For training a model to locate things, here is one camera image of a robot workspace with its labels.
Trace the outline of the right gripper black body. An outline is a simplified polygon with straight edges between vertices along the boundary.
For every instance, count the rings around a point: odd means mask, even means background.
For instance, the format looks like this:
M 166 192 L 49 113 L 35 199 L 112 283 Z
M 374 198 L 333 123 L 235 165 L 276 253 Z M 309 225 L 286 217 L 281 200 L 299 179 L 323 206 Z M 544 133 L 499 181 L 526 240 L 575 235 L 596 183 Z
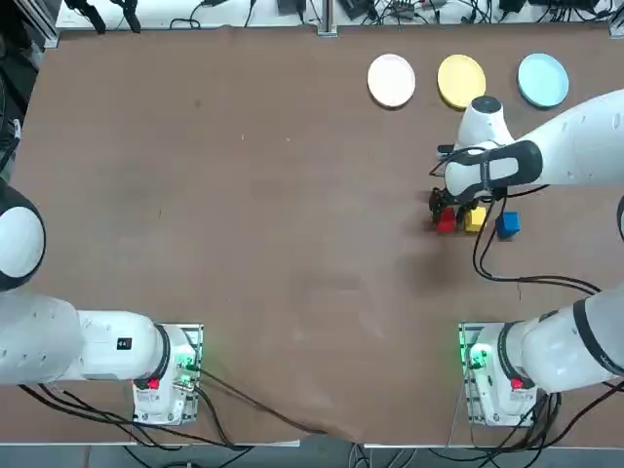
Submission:
M 463 195 L 452 195 L 446 187 L 434 187 L 429 194 L 428 207 L 430 210 L 444 210 L 445 208 L 451 206 L 472 206 L 476 205 L 478 202 L 488 202 L 491 200 L 497 201 L 502 197 L 502 188 L 481 190 L 477 192 L 469 190 Z

